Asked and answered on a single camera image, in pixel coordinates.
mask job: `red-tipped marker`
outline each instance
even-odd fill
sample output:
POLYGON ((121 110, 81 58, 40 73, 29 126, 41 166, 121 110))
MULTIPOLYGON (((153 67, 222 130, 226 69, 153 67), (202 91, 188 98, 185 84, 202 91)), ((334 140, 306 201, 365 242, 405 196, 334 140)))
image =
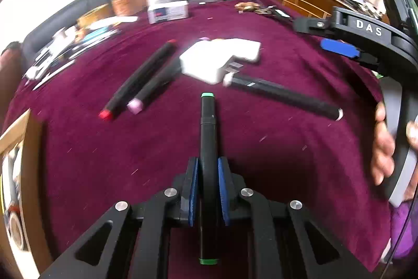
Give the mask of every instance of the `red-tipped marker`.
POLYGON ((111 120, 113 120, 113 114, 110 110, 104 109, 100 112, 99 118, 101 118, 105 121, 111 121, 111 120))

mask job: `purple tablecloth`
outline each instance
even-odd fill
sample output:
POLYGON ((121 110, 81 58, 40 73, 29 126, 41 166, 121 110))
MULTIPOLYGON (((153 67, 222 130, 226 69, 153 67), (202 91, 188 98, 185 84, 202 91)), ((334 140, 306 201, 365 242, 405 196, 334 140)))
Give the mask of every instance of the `purple tablecloth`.
MULTIPOLYGON (((317 39, 255 13, 238 14, 236 3, 193 5, 189 18, 157 25, 148 25, 142 14, 39 90, 22 82, 6 125, 28 108, 45 122, 44 220, 58 252, 115 202, 145 201, 185 171, 188 158, 199 154, 200 95, 213 92, 231 170, 268 199, 302 201, 373 270, 390 237, 388 203, 369 178, 381 97, 375 77, 322 51, 317 39), (343 108, 343 119, 332 122, 184 75, 137 116, 125 111, 113 122, 98 118, 116 89, 165 41, 176 39, 184 51, 202 36, 261 42, 260 63, 246 64, 246 74, 334 103, 343 108)), ((235 233, 225 238, 237 243, 223 246, 223 267, 202 268, 196 231, 175 231, 170 278, 230 277, 231 266, 235 277, 244 273, 237 255, 245 257, 245 241, 235 233)))

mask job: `silver screw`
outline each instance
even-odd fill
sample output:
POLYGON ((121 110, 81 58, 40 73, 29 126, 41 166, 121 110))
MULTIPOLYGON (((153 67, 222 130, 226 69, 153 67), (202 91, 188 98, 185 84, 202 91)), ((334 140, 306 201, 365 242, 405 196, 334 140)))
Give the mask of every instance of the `silver screw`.
POLYGON ((298 209, 301 209, 302 208, 302 203, 300 201, 298 201, 298 200, 293 200, 290 203, 290 207, 292 207, 293 209, 298 210, 298 209))
POLYGON ((165 191, 164 191, 164 195, 166 196, 166 197, 173 197, 174 195, 176 195, 177 194, 177 189, 175 189, 175 188, 167 188, 165 191))
POLYGON ((114 206, 114 208, 116 208, 116 210, 118 210, 119 212, 121 211, 121 210, 125 210, 125 209, 127 209, 128 208, 128 203, 127 202, 125 202, 125 201, 119 201, 115 206, 114 206))
POLYGON ((241 195, 243 197, 252 197, 254 194, 254 191, 250 188, 243 188, 241 189, 241 195))

